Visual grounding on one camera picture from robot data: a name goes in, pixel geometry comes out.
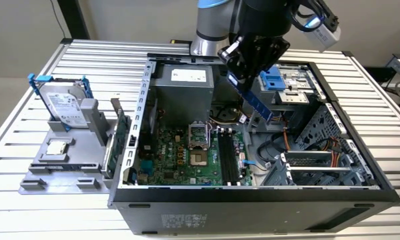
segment white label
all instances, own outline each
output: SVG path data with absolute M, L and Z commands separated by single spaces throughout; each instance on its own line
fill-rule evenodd
M 73 128 L 88 126 L 77 98 L 69 93 L 48 92 L 46 98 L 62 123 Z
M 46 166 L 46 169 L 56 169 L 56 170 L 62 170 L 64 167 L 62 166 Z
M 244 124 L 246 122 L 246 118 L 248 118 L 246 115 L 241 114 L 238 122 Z
M 172 70 L 172 81 L 180 82 L 206 82 L 206 71 L 192 70 L 192 69 L 173 69 Z
M 285 80 L 284 82 L 287 85 L 297 85 L 296 80 Z
M 206 219 L 206 214 L 161 214 L 162 227 L 166 229 L 204 228 Z

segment gray wall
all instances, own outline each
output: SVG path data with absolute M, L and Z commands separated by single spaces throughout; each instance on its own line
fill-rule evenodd
M 69 36 L 56 0 L 54 9 Z M 49 0 L 0 0 L 0 77 L 38 73 L 61 39 Z
M 81 0 L 98 40 L 168 43 L 192 40 L 197 0 Z M 383 65 L 400 53 L 400 0 L 325 0 L 340 18 L 341 40 L 331 50 L 352 51 L 365 65 Z M 313 49 L 292 29 L 292 48 Z
M 349 50 L 361 63 L 384 64 L 400 53 L 400 0 L 327 0 L 340 17 L 341 40 L 332 50 Z M 166 43 L 192 40 L 197 0 L 80 0 L 93 39 Z M 57 17 L 68 33 L 60 8 Z M 62 38 L 48 0 L 0 0 L 0 77 L 38 72 Z M 312 49 L 296 30 L 292 48 Z

